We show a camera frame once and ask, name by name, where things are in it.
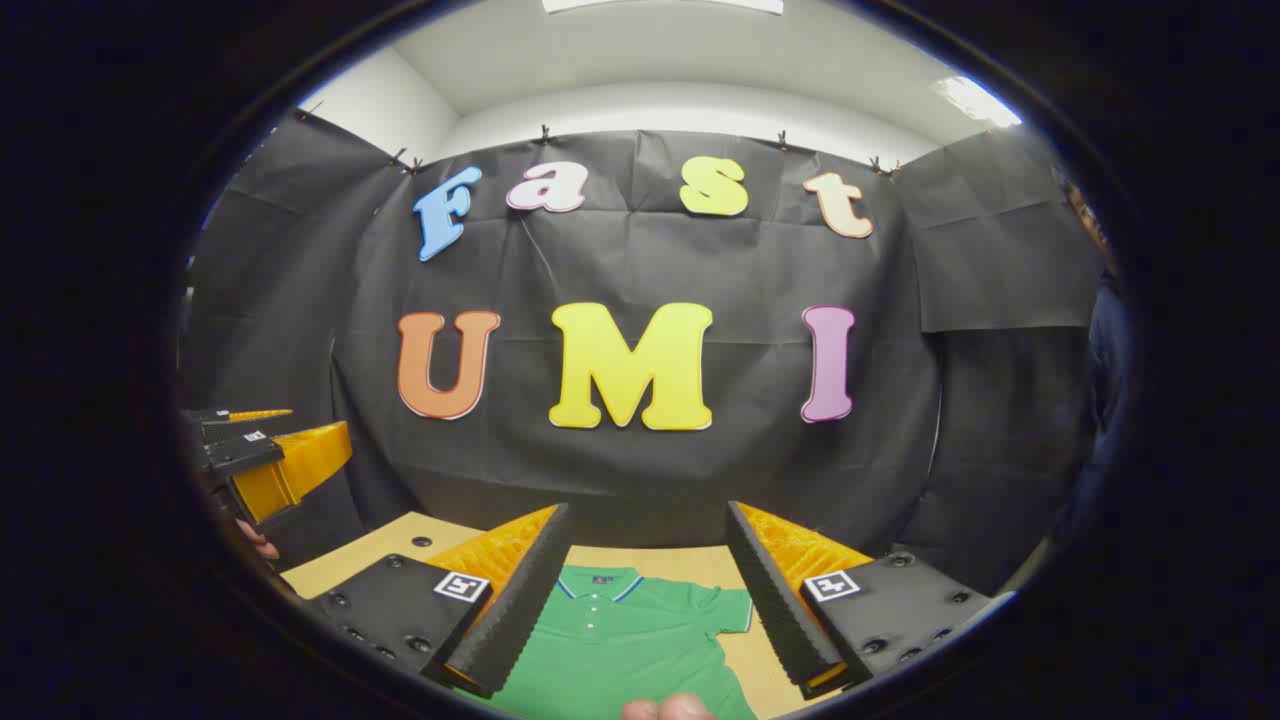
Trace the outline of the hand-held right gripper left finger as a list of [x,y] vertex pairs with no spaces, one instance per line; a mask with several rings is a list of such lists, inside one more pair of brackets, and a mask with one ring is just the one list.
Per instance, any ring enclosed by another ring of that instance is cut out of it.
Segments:
[[387,553],[306,605],[394,673],[490,698],[558,582],[572,527],[556,503],[428,560]]

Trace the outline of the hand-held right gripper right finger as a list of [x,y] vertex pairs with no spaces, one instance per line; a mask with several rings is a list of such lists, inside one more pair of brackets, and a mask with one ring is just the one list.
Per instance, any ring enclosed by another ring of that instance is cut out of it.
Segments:
[[893,673],[960,637],[993,600],[908,551],[873,559],[730,501],[726,544],[803,697]]

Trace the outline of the green T-shirt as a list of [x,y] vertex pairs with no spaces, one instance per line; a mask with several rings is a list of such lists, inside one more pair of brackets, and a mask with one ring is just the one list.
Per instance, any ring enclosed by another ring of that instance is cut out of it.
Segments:
[[756,720],[719,642],[753,619],[745,589],[566,565],[486,705],[521,720],[620,720],[628,702],[694,694],[718,720]]

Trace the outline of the black backdrop cloth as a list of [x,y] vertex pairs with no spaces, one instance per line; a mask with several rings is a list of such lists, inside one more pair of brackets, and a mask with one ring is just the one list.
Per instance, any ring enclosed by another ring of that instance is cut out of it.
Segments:
[[[344,469],[260,524],[285,568],[407,512],[485,530],[562,502],[577,544],[718,544],[740,500],[992,592],[1088,455],[1098,275],[1024,129],[891,176],[644,129],[411,173],[289,119],[198,236],[180,405],[347,423]],[[554,427],[570,304],[628,346],[667,304],[707,307],[710,425]]]

